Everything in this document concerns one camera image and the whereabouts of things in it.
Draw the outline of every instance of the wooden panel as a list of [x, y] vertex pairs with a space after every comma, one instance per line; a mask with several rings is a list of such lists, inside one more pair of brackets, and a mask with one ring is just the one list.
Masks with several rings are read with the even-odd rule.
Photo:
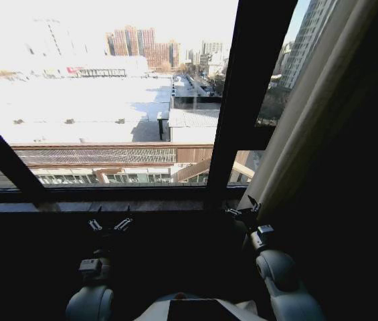
[[211, 158], [212, 148], [178, 148], [177, 163], [199, 163]]
[[245, 165], [245, 163], [247, 162], [247, 158], [248, 158], [249, 153], [250, 153], [249, 150], [239, 150], [236, 153], [235, 162], [237, 162], [241, 165]]
[[204, 173], [209, 170], [210, 164], [211, 164], [211, 159], [208, 158], [197, 164], [181, 169], [177, 172], [177, 180], [179, 182], [185, 181], [186, 179], [189, 179], [198, 174]]

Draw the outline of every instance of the building facade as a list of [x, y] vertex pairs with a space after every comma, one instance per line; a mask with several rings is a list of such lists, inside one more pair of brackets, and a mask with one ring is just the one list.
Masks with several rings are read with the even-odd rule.
[[290, 41], [288, 43], [285, 43], [281, 50], [280, 54], [278, 56], [278, 59], [276, 60], [275, 68], [274, 68], [274, 75], [279, 75], [284, 71], [285, 65], [287, 63], [288, 57], [291, 52], [291, 48], [293, 46], [294, 42]]
[[115, 56], [116, 52], [114, 50], [114, 34], [112, 32], [106, 33], [106, 55]]
[[179, 46], [179, 43], [176, 43], [175, 41], [169, 43], [169, 63], [172, 68], [179, 66]]
[[129, 56], [125, 30], [114, 30], [114, 52], [116, 56]]
[[222, 51], [223, 51], [223, 43], [222, 42], [205, 42], [205, 41], [202, 41], [201, 53], [203, 55], [216, 54], [217, 52], [222, 52]]
[[336, 0], [311, 0], [304, 14], [294, 45], [288, 55], [280, 85], [293, 88], [306, 59], [313, 51]]
[[181, 61], [180, 51], [180, 44], [175, 41], [156, 43], [154, 28], [137, 29], [127, 25], [123, 30], [114, 31], [116, 56], [146, 57], [150, 69], [159, 68], [164, 62], [177, 67]]
[[201, 53], [195, 52], [193, 54], [193, 65], [199, 65], [201, 63]]
[[164, 62], [169, 62], [169, 44], [155, 43], [145, 48], [145, 57], [149, 68], [158, 68]]

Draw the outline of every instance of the building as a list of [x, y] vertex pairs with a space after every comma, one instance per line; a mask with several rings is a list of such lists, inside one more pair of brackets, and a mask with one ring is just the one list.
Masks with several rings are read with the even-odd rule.
[[201, 53], [203, 55], [207, 54], [215, 54], [217, 52], [223, 51], [223, 43], [222, 42], [205, 42], [202, 41]]
[[114, 34], [112, 32], [106, 33], [106, 55], [115, 56], [116, 52], [114, 50]]
[[114, 51], [116, 56], [129, 56], [125, 30], [114, 30]]
[[201, 63], [201, 53], [195, 52], [193, 54], [193, 65], [199, 65]]
[[149, 68], [158, 68], [164, 62], [169, 62], [169, 44], [155, 43], [145, 48], [145, 57]]
[[43, 57], [73, 56], [79, 48], [70, 32], [60, 21], [55, 19], [34, 19], [31, 39], [25, 44], [32, 55]]
[[282, 73], [280, 82], [282, 86], [293, 88], [306, 59], [313, 51], [322, 33], [335, 3], [336, 0], [310, 1]]
[[179, 52], [180, 44], [176, 43], [174, 40], [169, 42], [169, 63], [172, 68], [179, 66]]
[[290, 56], [293, 44], [294, 42], [290, 41], [282, 46], [280, 54], [278, 55], [278, 59], [276, 60], [274, 75], [279, 75], [284, 71], [284, 67], [287, 63], [288, 57]]
[[193, 50], [186, 50], [186, 60], [189, 60], [192, 64], [195, 64], [194, 57], [193, 57]]
[[114, 52], [117, 56], [144, 56], [150, 69], [159, 68], [164, 62], [172, 68], [182, 60], [180, 44], [156, 43], [155, 29], [137, 29], [127, 25], [123, 30], [114, 31]]

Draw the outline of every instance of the tree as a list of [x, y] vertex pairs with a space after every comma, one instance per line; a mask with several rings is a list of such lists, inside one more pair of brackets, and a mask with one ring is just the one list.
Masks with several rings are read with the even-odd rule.
[[171, 71], [171, 64], [169, 62], [167, 62], [167, 61], [164, 60], [161, 63], [161, 66], [159, 67], [159, 70], [161, 72], [170, 72]]
[[215, 75], [213, 78], [210, 79], [210, 82], [214, 88], [214, 91], [217, 92], [217, 94], [219, 94], [220, 96], [223, 94], [224, 81], [225, 81], [225, 76], [222, 76], [222, 75]]
[[178, 66], [178, 71], [184, 74], [187, 71], [186, 64], [180, 64], [180, 66]]

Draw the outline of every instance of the flat roof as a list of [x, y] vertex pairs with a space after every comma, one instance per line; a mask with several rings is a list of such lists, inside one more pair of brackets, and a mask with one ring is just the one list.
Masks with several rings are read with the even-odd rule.
[[169, 111], [169, 127], [217, 127], [219, 110]]

